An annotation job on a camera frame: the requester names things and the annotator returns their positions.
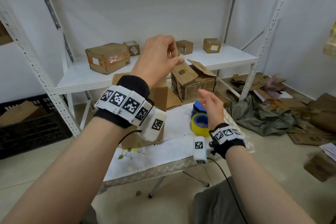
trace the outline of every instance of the yellow tape roll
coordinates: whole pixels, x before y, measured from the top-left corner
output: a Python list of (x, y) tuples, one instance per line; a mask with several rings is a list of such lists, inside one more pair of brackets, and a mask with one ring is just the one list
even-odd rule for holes
[(208, 116), (204, 113), (196, 113), (191, 119), (191, 130), (196, 136), (209, 136)]

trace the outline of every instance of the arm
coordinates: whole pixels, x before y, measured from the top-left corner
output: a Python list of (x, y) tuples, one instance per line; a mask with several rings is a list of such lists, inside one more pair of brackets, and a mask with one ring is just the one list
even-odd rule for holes
[[(142, 78), (151, 88), (183, 62), (183, 58), (177, 57), (174, 38), (158, 35), (147, 39), (131, 74)], [(124, 135), (123, 128), (94, 117), (1, 223), (79, 223)]]
[[(199, 90), (199, 98), (208, 113), (209, 129), (213, 130), (223, 123), (223, 102), (205, 90)], [(315, 223), (244, 146), (224, 149), (224, 144), (217, 144), (214, 149), (226, 159), (239, 196), (253, 223)]]

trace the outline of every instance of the plastic basket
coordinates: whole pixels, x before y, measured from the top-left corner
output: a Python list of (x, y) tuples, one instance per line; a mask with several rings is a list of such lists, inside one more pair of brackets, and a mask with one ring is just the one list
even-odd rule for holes
[(0, 104), (0, 115), (26, 100), (48, 114), (31, 120), (0, 127), (0, 159), (52, 144), (72, 136), (47, 94)]

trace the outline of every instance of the forearm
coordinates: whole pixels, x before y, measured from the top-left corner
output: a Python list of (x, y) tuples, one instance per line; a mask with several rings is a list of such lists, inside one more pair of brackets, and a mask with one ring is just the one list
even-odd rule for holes
[(95, 117), (25, 192), (3, 223), (79, 223), (103, 181), (124, 136)]
[(253, 223), (315, 223), (243, 146), (231, 147), (225, 158)]

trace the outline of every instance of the shelf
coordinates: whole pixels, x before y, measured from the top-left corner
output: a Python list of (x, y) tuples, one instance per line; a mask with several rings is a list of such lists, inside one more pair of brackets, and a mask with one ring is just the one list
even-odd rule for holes
[[(195, 48), (192, 54), (183, 55), (183, 57), (186, 60), (191, 59), (198, 61), (209, 70), (250, 65), (257, 61), (255, 56), (224, 44), (221, 47), (220, 53), (208, 54), (203, 49)], [(107, 88), (111, 85), (114, 74), (130, 72), (137, 59), (138, 56), (132, 56), (131, 63), (129, 65), (109, 75), (92, 71), (86, 57), (76, 59), (76, 61), (65, 73), (57, 87), (54, 89), (54, 93), (60, 95), (85, 90)]]

